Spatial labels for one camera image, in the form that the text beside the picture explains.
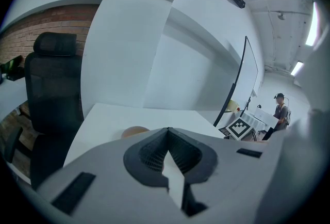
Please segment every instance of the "gray shirt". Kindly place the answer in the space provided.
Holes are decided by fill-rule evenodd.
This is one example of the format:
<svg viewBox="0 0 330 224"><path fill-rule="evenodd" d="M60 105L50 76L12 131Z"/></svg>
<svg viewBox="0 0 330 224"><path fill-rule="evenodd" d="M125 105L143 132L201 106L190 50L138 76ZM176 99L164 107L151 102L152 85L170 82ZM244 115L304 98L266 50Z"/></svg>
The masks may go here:
<svg viewBox="0 0 330 224"><path fill-rule="evenodd" d="M286 105L283 105L283 107L280 107L280 105L277 105L275 110L275 115L277 119L284 119L288 114L288 107ZM281 124L277 124L275 126L276 130L284 130L286 128L285 120Z"/></svg>

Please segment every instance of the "cable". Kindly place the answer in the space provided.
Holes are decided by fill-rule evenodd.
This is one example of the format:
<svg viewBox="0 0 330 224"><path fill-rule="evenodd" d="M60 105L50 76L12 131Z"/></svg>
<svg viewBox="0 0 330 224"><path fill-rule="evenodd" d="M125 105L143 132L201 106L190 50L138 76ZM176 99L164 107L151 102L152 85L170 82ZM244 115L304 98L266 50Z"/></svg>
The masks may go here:
<svg viewBox="0 0 330 224"><path fill-rule="evenodd" d="M268 11L254 11L253 14L262 14L266 13ZM304 12L296 12L296 11L281 11L281 10L271 10L271 13L277 13L277 14L292 14L292 15L305 15L305 16L311 16L311 14L304 13Z"/></svg>
<svg viewBox="0 0 330 224"><path fill-rule="evenodd" d="M288 103L288 107L289 107L289 105L290 105L290 100L289 100L288 98L286 98L286 99L287 99L287 100L288 100L288 102L289 102L289 103Z"/></svg>
<svg viewBox="0 0 330 224"><path fill-rule="evenodd" d="M251 131L251 132L252 132L252 136L253 136L254 141L257 141L257 137L256 137L254 131Z"/></svg>
<svg viewBox="0 0 330 224"><path fill-rule="evenodd" d="M268 9L268 17L270 19L270 24L272 25L272 29L273 29L273 61L275 61L275 29L274 29L273 20L272 20L271 14L270 14L270 8L268 5L268 1L267 0L265 0L265 1L266 1L267 9Z"/></svg>

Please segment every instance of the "ceiling light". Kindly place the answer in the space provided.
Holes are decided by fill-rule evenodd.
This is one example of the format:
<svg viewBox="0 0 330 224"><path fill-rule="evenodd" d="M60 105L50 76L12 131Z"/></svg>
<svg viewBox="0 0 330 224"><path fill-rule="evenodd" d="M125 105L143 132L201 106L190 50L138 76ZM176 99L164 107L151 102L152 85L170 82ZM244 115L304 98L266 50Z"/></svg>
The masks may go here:
<svg viewBox="0 0 330 224"><path fill-rule="evenodd" d="M316 3L313 3L313 19L309 30L309 35L306 41L306 45L313 46L318 34L318 12L316 9Z"/></svg>
<svg viewBox="0 0 330 224"><path fill-rule="evenodd" d="M291 75L295 76L303 65L304 64L301 61L298 61L297 64L295 65Z"/></svg>

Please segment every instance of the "person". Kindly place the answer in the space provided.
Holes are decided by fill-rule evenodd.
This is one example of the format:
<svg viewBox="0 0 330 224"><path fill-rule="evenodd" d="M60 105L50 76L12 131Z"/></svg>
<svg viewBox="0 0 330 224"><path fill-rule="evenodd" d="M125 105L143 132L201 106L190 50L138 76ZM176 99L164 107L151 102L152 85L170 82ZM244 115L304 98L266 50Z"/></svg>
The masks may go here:
<svg viewBox="0 0 330 224"><path fill-rule="evenodd" d="M288 115L288 107L284 104L284 95L282 93L277 94L276 102L278 103L278 105L273 116L278 119L277 125L275 126L275 128L271 127L262 140L268 140L275 131L286 129L287 125L285 123L285 118Z"/></svg>

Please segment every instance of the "ceiling pipe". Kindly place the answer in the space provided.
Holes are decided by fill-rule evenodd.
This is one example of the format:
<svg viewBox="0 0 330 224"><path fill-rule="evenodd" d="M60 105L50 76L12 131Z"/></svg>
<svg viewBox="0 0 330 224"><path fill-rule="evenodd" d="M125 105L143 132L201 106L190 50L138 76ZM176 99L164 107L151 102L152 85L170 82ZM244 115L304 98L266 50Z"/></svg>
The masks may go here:
<svg viewBox="0 0 330 224"><path fill-rule="evenodd" d="M270 65L265 65L265 71L270 71L270 72L277 72L277 73L281 73L285 76L292 76L291 72L281 69L281 68L277 68L274 66L270 66Z"/></svg>
<svg viewBox="0 0 330 224"><path fill-rule="evenodd" d="M273 63L275 62L275 28L274 28L274 24L273 24L273 20L272 20L272 17L270 16L270 8L269 8L269 5L268 5L268 1L266 1L266 6L267 6L267 14L268 14L268 17L269 17L269 20L270 20L270 24L272 25L272 32L273 32Z"/></svg>
<svg viewBox="0 0 330 224"><path fill-rule="evenodd" d="M261 14L261 13L278 13L278 14L297 14L297 15L307 15L311 16L311 14L303 13L303 12L295 12L295 11L280 11L280 10L271 10L271 11L253 11L254 14Z"/></svg>

